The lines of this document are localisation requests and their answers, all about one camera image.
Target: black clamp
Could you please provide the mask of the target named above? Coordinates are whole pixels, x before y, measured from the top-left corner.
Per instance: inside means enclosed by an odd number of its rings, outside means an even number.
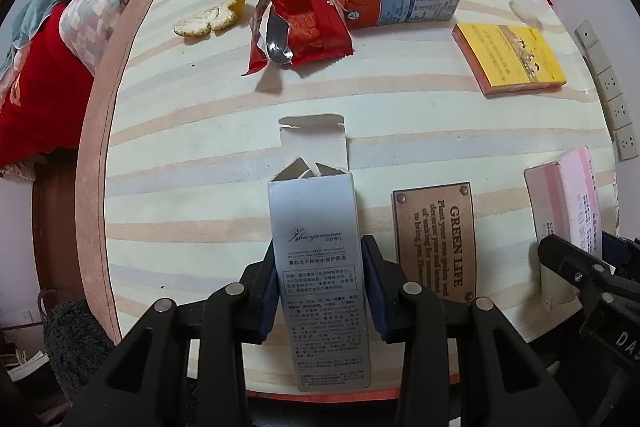
[[[580,425],[558,384],[490,299],[447,301],[407,282],[370,235],[362,239],[362,257],[376,330],[388,343],[406,343],[395,427],[448,425],[447,338],[458,346],[463,427]]]
[[[574,427],[568,400],[542,362],[488,298],[440,299],[362,239],[367,299],[376,330],[405,343],[396,427],[447,427],[449,353],[458,345],[463,427]],[[184,425],[190,343],[200,340],[196,425],[250,427],[242,343],[260,344],[279,299],[273,245],[206,301],[156,301],[71,408],[64,427]]]
[[[267,338],[279,297],[270,245],[240,282],[206,301],[159,299],[82,390],[64,426],[183,426],[189,349],[199,339],[196,425],[250,427],[242,343]]]
[[[637,251],[635,242],[603,233],[604,258],[622,262],[626,275],[638,262]],[[640,377],[640,283],[612,275],[608,264],[557,235],[545,237],[538,254],[540,263],[580,290],[580,334],[603,346],[631,377]]]

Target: snack wrapper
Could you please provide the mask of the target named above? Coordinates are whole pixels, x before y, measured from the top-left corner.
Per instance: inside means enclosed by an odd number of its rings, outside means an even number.
[[[260,34],[260,24],[269,2],[271,10],[284,22],[272,25],[270,18],[265,41]],[[270,35],[282,29],[282,35]],[[268,57],[279,64],[298,66],[308,60],[353,55],[351,37],[332,0],[259,0],[251,20],[251,32],[249,68],[245,74],[260,71],[267,65]]]

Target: white cardboard box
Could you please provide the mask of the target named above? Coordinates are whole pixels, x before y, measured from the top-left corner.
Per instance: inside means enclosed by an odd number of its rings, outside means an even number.
[[[555,233],[587,253],[602,258],[602,227],[595,174],[587,147],[524,171],[536,237]],[[575,287],[540,266],[542,300],[550,311],[575,299]]]
[[[370,384],[353,178],[339,115],[280,120],[287,167],[269,183],[273,249],[301,391]]]

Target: wall socket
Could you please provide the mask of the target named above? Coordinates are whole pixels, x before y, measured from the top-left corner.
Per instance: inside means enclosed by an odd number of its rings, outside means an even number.
[[[604,47],[600,41],[587,49],[587,60],[589,61],[591,72],[593,74],[600,74],[611,65],[609,55],[604,51]]]
[[[624,94],[619,94],[609,100],[609,102],[607,102],[607,110],[609,111],[609,120],[614,130],[620,129],[632,122]]]
[[[610,66],[598,75],[598,87],[600,87],[600,92],[605,100],[611,100],[619,94],[622,94],[622,88],[616,78],[616,72],[613,70],[613,66]]]
[[[638,136],[636,136],[636,128],[632,123],[622,129],[618,129],[613,135],[618,146],[618,158],[620,161],[629,160],[640,155]]]
[[[575,34],[580,39],[584,49],[591,48],[599,40],[589,21],[584,21],[580,24],[576,28]]]

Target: pink object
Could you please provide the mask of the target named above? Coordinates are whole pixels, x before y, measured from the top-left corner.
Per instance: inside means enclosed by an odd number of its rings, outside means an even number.
[[[587,253],[602,258],[602,227],[595,174],[587,147],[524,171],[536,237],[555,233]],[[574,287],[541,267],[542,299],[548,309],[571,302]]]

